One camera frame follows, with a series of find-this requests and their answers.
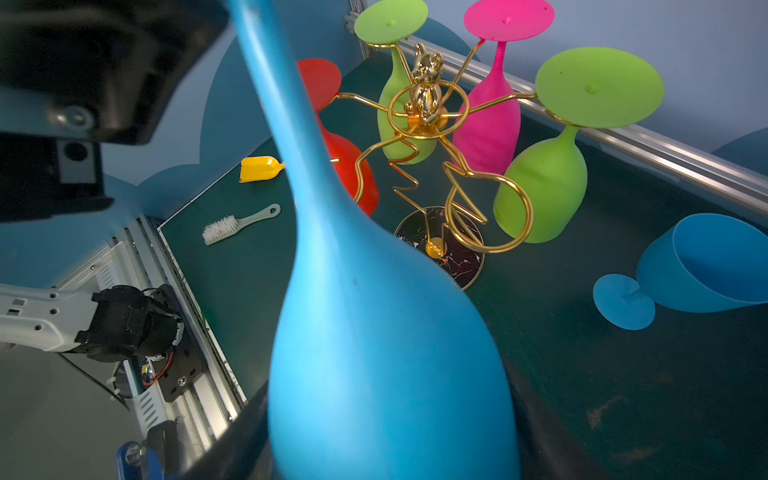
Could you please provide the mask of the pink wine glass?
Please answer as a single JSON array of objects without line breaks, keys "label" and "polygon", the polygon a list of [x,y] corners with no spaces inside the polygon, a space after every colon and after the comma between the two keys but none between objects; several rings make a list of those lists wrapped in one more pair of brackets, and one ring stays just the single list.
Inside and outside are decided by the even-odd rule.
[{"label": "pink wine glass", "polygon": [[[540,35],[554,19],[555,9],[545,0],[483,0],[469,7],[464,15],[467,30],[497,44],[490,73],[468,95],[471,107],[514,92],[504,76],[507,44]],[[513,162],[520,129],[520,105],[512,99],[470,114],[452,143],[471,169],[503,174]]]}]

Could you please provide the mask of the green wine glass left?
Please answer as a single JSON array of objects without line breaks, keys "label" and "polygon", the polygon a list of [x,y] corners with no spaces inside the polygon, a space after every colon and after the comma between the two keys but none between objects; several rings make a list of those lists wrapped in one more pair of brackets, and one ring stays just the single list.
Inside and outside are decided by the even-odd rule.
[{"label": "green wine glass left", "polygon": [[[402,39],[416,33],[428,18],[428,6],[420,0],[387,0],[379,1],[365,9],[354,24],[357,37],[371,46],[393,46]],[[379,104],[388,107],[393,97],[410,86],[410,80],[406,73],[407,62],[403,60],[397,50],[390,49],[392,59],[392,71],[385,83],[379,98]],[[404,93],[395,103],[397,111],[404,111],[404,106],[410,100],[410,94]],[[390,140],[395,131],[387,120],[386,112],[377,111],[377,126],[381,141]],[[419,149],[419,154],[401,165],[413,165],[427,159],[436,148],[436,140],[410,140]],[[414,153],[402,142],[395,142],[383,147],[387,159],[404,159]]]}]

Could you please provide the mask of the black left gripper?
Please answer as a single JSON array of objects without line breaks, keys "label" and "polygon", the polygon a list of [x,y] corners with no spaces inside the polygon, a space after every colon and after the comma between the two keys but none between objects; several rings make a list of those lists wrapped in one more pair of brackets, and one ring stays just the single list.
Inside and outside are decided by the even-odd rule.
[{"label": "black left gripper", "polygon": [[103,144],[148,143],[229,21],[221,1],[5,1],[1,219],[100,212]]}]

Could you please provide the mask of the blue wine glass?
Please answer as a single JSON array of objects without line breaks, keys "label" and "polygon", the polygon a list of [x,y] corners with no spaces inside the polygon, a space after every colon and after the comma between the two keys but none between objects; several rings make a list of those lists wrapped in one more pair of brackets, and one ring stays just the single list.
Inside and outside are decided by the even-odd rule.
[{"label": "blue wine glass", "polygon": [[767,234],[731,216],[690,215],[646,248],[633,278],[604,275],[592,297],[603,318],[629,331],[650,326],[658,305],[688,313],[763,305]]},{"label": "blue wine glass", "polygon": [[335,173],[274,5],[230,15],[286,168],[297,248],[271,357],[284,479],[517,479],[511,389],[479,312]]}]

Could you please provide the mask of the aluminium back frame rail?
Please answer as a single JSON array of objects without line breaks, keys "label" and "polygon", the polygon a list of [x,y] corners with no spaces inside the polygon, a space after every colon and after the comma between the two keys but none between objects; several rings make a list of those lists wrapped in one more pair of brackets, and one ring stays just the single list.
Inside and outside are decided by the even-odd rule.
[{"label": "aluminium back frame rail", "polygon": [[[418,33],[427,23],[428,18],[414,33],[418,39],[427,40],[428,33]],[[522,101],[534,114],[550,115],[544,114],[543,106],[534,108],[537,101],[517,101],[520,109]],[[586,132],[588,160],[595,160],[597,167],[594,192],[587,193],[589,205],[600,204],[603,210],[627,218],[712,211],[748,218],[767,228],[767,175],[636,126],[581,132]]]}]

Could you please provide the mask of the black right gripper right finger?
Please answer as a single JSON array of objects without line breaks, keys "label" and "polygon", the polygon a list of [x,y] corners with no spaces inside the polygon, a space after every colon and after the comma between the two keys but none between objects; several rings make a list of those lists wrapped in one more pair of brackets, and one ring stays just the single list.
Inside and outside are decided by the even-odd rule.
[{"label": "black right gripper right finger", "polygon": [[515,409],[523,479],[610,479],[529,380],[503,360]]}]

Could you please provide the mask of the green wine glass right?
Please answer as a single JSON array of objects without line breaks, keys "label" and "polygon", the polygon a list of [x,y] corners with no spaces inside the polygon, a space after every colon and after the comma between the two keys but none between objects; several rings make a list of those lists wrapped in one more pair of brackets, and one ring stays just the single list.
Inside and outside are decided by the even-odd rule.
[{"label": "green wine glass right", "polygon": [[522,151],[504,173],[530,198],[533,222],[525,241],[532,244],[558,237],[583,202],[588,170],[576,145],[578,131],[633,125],[652,115],[665,95],[655,67],[607,47],[555,55],[538,70],[535,90],[542,106],[565,127]]}]

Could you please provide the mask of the red wine glass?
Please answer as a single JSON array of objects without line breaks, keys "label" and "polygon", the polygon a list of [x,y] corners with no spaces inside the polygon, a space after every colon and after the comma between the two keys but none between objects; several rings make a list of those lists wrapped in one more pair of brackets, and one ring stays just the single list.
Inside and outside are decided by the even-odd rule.
[{"label": "red wine glass", "polygon": [[[300,60],[297,62],[297,67],[312,108],[317,115],[340,92],[342,84],[341,72],[334,63],[320,58]],[[358,188],[355,161],[362,152],[350,140],[328,131],[318,115],[316,119],[334,170],[347,193],[352,198],[355,198]]]}]

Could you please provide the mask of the blue wine glass front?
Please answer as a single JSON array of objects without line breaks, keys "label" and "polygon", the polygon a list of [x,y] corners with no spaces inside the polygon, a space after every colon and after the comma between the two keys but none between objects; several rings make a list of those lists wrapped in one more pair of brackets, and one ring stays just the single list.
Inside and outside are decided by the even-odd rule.
[{"label": "blue wine glass front", "polygon": [[517,479],[511,389],[479,312],[335,173],[274,5],[230,15],[286,168],[297,248],[271,357],[284,479]]}]

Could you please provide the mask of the green wine glass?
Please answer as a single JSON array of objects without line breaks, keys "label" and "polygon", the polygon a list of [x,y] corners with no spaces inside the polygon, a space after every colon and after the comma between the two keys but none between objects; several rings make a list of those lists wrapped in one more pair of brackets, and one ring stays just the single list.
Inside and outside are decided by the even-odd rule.
[{"label": "green wine glass", "polygon": [[583,202],[588,170],[576,145],[578,131],[633,125],[652,115],[665,95],[655,67],[607,47],[555,55],[538,70],[535,90],[542,106],[565,127],[522,151],[504,173],[530,198],[533,222],[525,241],[532,244],[558,237]]},{"label": "green wine glass", "polygon": [[[371,46],[393,46],[402,39],[416,33],[428,18],[428,6],[420,0],[387,0],[379,1],[365,9],[354,24],[357,37]],[[379,104],[388,107],[393,97],[410,86],[410,80],[406,73],[407,62],[403,60],[397,50],[390,49],[392,59],[392,71],[385,83],[379,98]],[[404,106],[410,100],[410,94],[404,93],[395,103],[397,111],[404,111]],[[381,141],[390,140],[395,131],[387,120],[386,112],[377,111],[377,126]],[[419,154],[401,165],[413,165],[427,159],[436,148],[436,140],[410,140],[419,149]],[[395,142],[383,147],[387,159],[404,159],[414,153],[402,142]]]}]

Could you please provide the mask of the yellow plastic scoop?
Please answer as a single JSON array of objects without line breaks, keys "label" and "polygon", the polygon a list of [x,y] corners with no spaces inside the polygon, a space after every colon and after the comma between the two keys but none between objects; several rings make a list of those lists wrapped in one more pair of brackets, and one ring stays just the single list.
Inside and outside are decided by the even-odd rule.
[{"label": "yellow plastic scoop", "polygon": [[253,156],[240,162],[239,181],[251,183],[271,180],[284,170],[284,165],[273,156]]}]

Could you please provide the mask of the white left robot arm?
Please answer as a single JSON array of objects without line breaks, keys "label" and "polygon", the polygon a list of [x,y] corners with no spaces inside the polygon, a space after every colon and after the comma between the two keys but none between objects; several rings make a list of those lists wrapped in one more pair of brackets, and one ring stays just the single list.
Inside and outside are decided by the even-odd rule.
[{"label": "white left robot arm", "polygon": [[221,1],[2,3],[3,344],[77,348],[97,306],[48,282],[224,170],[200,139],[229,19]]}]

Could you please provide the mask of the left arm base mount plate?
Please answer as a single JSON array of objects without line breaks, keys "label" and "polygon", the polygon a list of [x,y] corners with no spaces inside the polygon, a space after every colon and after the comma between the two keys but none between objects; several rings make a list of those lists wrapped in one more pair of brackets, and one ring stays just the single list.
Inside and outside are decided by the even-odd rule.
[{"label": "left arm base mount plate", "polygon": [[166,354],[155,359],[140,359],[140,386],[144,390],[158,386],[163,399],[172,403],[193,386],[207,367],[192,325],[173,288],[163,284],[153,289],[149,296],[162,306],[165,317],[176,320],[178,325],[174,344]]}]

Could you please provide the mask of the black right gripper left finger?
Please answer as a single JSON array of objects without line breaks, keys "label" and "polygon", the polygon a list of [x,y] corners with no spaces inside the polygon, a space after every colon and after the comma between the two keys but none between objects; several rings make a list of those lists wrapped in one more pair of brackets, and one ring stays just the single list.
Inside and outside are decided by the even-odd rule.
[{"label": "black right gripper left finger", "polygon": [[268,436],[268,383],[181,479],[275,479]]}]

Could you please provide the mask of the grey white brush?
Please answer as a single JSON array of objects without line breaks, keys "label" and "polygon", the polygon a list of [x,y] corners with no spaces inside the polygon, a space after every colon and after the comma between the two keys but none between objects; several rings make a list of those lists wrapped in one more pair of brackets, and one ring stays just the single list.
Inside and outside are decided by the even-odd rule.
[{"label": "grey white brush", "polygon": [[261,211],[244,218],[236,218],[233,215],[227,216],[207,225],[203,229],[203,241],[206,246],[213,245],[237,234],[247,226],[277,217],[281,213],[281,210],[282,208],[279,204],[273,203]]}]

